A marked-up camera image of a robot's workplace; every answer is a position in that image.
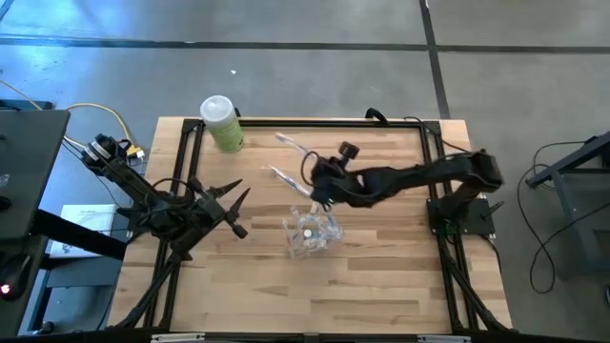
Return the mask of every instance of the wooden tabletop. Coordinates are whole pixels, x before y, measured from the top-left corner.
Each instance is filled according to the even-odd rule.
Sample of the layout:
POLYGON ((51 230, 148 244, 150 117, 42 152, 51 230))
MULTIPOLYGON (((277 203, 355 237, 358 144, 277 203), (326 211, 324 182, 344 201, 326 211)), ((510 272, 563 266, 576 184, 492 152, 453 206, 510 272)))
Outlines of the wooden tabletop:
MULTIPOLYGON (((183 119, 159 118, 146 172, 149 182, 172 175, 183 119)), ((446 141, 470 148, 463 121, 440 123, 446 141)), ((307 211, 311 201, 264 168, 272 165, 300 180, 302 156, 276 141, 277 131, 326 156, 337 155, 344 140, 356 144, 360 153, 350 163, 352 169, 405 168, 422 162, 419 135, 412 129, 244 128, 245 146, 231 154, 220 152, 205 132, 197 177, 206 186, 244 179, 221 203, 227 207, 252 188, 240 218, 250 234, 239 240, 223 224, 192 250, 194 261, 184 262, 180 271, 172 330, 448 333, 437 242, 427 227, 427 188, 401 192, 372 209, 335 206, 336 219, 345 231, 343 240, 320 255, 289 259, 282 218, 291 218, 291 205, 307 211)), ((109 324, 125 317, 149 286, 157 245, 146 234, 127 248, 109 324)), ((465 236, 464 248, 474 289, 498 320, 510 327, 494 252, 476 236, 465 236)), ((454 284, 460 318, 466 323, 463 297, 454 284)), ((161 294, 157 320, 165 288, 161 294)))

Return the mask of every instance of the paper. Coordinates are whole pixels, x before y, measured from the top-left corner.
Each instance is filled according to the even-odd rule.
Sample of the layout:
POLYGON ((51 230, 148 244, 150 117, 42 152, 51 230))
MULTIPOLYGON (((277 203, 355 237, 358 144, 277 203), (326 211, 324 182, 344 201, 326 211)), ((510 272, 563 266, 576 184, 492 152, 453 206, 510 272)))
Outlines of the paper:
MULTIPOLYGON (((64 205, 61 217, 89 230, 110 235, 116 205, 64 205)), ((53 241, 51 258, 61 257, 95 257, 93 252, 87 252, 74 246, 53 241)))

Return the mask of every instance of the black desk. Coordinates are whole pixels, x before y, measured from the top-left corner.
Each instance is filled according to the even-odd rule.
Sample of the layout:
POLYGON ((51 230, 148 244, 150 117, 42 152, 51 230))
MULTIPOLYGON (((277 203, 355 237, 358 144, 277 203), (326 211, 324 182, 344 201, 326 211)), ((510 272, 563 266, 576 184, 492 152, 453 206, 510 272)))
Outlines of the black desk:
POLYGON ((0 212, 0 252, 5 258, 21 251, 32 257, 25 294, 12 302, 0 300, 0 338, 19 330, 38 269, 47 262, 48 238, 119 261, 125 253, 124 242, 38 209, 69 117, 67 111, 0 112, 0 175, 9 176, 0 195, 12 202, 0 212))
POLYGON ((0 317, 2 325, 0 325, 0 338, 13 337, 17 335, 23 314, 28 307, 31 290, 38 274, 38 268, 45 256, 45 248, 49 239, 44 236, 29 236, 24 244, 23 239, 0 241, 0 251, 6 255, 13 255, 20 252, 26 252, 31 257, 30 278, 28 279, 28 287, 26 292, 15 301, 0 300, 0 317))

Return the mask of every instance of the white cable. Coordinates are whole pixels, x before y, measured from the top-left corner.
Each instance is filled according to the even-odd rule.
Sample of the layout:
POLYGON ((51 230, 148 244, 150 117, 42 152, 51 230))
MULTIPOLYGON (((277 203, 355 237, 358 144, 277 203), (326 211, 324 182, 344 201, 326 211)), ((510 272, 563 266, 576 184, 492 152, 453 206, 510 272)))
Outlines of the white cable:
MULTIPOLYGON (((15 91, 17 94, 23 96, 24 99, 28 100, 28 102, 30 102, 31 105, 34 106, 35 108, 37 108, 39 111, 42 111, 42 108, 40 106, 38 106, 38 104, 36 104, 33 100, 31 100, 23 92, 21 92, 20 90, 18 90, 17 88, 15 88, 13 86, 11 86, 10 84, 8 84, 7 82, 5 82, 2 79, 0 79, 0 82, 3 83, 8 88, 10 88, 11 90, 15 91)), ((104 111, 108 111, 108 112, 112 113, 118 120, 119 124, 121 124, 121 127, 123 128, 123 132, 125 133, 125 136, 127 137, 127 139, 129 139, 130 142, 132 142, 132 145, 134 144, 132 137, 129 134, 129 130, 127 129, 127 125, 125 124, 125 121, 121 117, 121 114, 119 114, 117 111, 115 111, 111 108, 108 108, 104 105, 95 104, 95 103, 78 103, 78 104, 69 105, 68 107, 65 108, 65 110, 68 111, 71 109, 82 108, 82 107, 94 107, 94 108, 98 108, 100 110, 104 110, 104 111)), ((83 143, 80 143, 80 142, 68 137, 67 134, 64 135, 64 139, 66 139, 68 142, 72 143, 73 145, 80 147, 80 149, 85 149, 85 145, 83 143)))

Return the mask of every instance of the transparent bag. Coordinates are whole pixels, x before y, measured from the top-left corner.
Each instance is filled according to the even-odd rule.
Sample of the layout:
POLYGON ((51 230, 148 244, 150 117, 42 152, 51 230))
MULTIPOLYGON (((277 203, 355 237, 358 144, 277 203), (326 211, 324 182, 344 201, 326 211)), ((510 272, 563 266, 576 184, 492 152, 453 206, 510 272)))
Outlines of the transparent bag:
POLYGON ((337 225, 332 213, 326 212, 314 203, 312 209, 304 214, 296 206, 291 207, 293 222, 283 219, 286 230, 288 255, 291 258, 307 257, 313 252, 325 251, 329 246, 343 237, 343 230, 337 225))

